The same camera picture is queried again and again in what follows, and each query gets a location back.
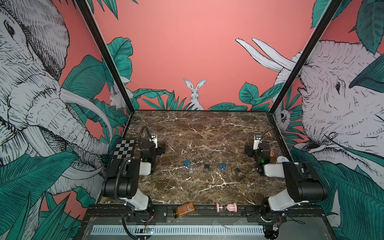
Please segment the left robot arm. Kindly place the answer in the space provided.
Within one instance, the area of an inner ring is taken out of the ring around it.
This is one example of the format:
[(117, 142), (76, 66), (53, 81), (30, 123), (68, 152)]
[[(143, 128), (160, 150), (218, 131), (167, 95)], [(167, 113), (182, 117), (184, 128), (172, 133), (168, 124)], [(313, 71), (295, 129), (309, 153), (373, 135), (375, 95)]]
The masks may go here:
[(134, 158), (135, 139), (119, 139), (113, 150), (106, 177), (102, 183), (101, 195), (131, 207), (134, 211), (152, 214), (153, 204), (150, 197), (139, 188), (141, 176), (154, 173), (156, 157), (165, 153), (165, 145), (156, 142), (142, 143), (138, 159)]

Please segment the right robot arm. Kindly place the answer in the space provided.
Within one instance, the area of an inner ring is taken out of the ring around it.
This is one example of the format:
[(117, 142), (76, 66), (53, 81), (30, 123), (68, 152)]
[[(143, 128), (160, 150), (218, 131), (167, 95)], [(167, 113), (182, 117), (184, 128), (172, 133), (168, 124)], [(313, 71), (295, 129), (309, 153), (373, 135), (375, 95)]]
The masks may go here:
[(253, 146), (245, 146), (244, 153), (254, 159), (256, 171), (266, 177), (285, 180), (286, 188), (264, 199), (266, 212), (283, 212), (301, 204), (317, 203), (325, 200), (328, 191), (313, 165), (309, 162), (292, 162), (286, 157), (278, 157), (271, 163), (269, 144), (256, 141)]

